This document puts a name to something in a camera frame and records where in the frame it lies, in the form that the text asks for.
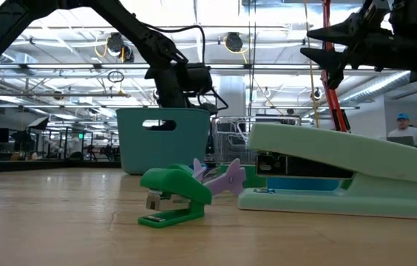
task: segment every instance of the small green stapler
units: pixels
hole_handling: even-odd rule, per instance
[[[138,218],[140,225],[164,228],[204,215],[211,204],[210,190],[187,171],[153,168],[141,177],[140,185],[149,188],[146,208],[159,213]]]

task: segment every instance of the teal plastic bin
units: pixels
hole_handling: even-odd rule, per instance
[[[146,120],[173,120],[174,131],[150,131]],[[203,162],[210,130],[210,114],[199,109],[128,108],[117,110],[121,168],[144,174],[175,163]]]

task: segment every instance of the table surface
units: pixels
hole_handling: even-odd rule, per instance
[[[0,173],[0,265],[417,265],[417,220],[241,211],[137,224],[147,190],[118,169]]]

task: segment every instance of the wooden table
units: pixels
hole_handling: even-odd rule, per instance
[[[136,223],[139,177],[117,169],[0,173],[0,265],[414,265],[417,220],[240,211],[222,194],[206,216]]]

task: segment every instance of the ceiling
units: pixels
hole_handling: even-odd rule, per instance
[[[265,69],[254,71],[254,79],[262,90],[254,93],[253,106],[266,106],[268,100],[274,105],[312,106],[310,94],[312,84],[322,88],[317,66],[313,76],[308,59],[299,49],[306,47],[306,18],[303,1],[280,0],[257,1],[248,9],[248,1],[225,0],[121,0],[123,6],[135,13],[140,21],[164,29],[176,29],[199,24],[206,34],[206,64],[211,64],[212,79],[216,90],[226,75],[244,75],[245,89],[250,89],[250,78],[244,70],[232,71],[222,66],[242,66],[246,63],[265,65]],[[308,4],[308,24],[311,29],[322,26],[320,1]],[[350,13],[361,7],[362,1],[336,1],[331,5],[332,24],[345,20]],[[26,60],[35,64],[32,75],[19,69],[0,69],[0,95],[25,93],[27,97],[0,96],[1,104],[24,103],[39,106],[71,106],[78,104],[103,106],[152,106],[155,105],[153,80],[143,78],[147,66],[131,41],[126,43],[135,54],[134,68],[119,69],[125,75],[120,83],[112,83],[107,75],[115,69],[82,69],[76,65],[64,64],[120,64],[118,56],[106,51],[106,39],[116,30],[94,10],[82,7],[74,10],[56,10],[49,16],[34,21],[9,47],[0,63],[20,63]],[[243,41],[244,54],[232,53],[224,45],[228,32],[237,32]],[[191,62],[202,58],[200,31],[188,30],[182,33],[165,34]],[[318,41],[310,40],[312,47],[321,47]],[[42,64],[56,64],[43,69]],[[371,68],[345,71],[345,80],[337,89],[338,95],[370,81],[377,75],[390,75],[392,71],[377,73]],[[56,99],[52,93],[80,95]],[[203,101],[213,101],[206,97]],[[88,108],[46,108],[40,110],[50,114],[71,114],[83,121],[95,120],[95,116],[107,116],[115,121],[115,108],[93,114]]]

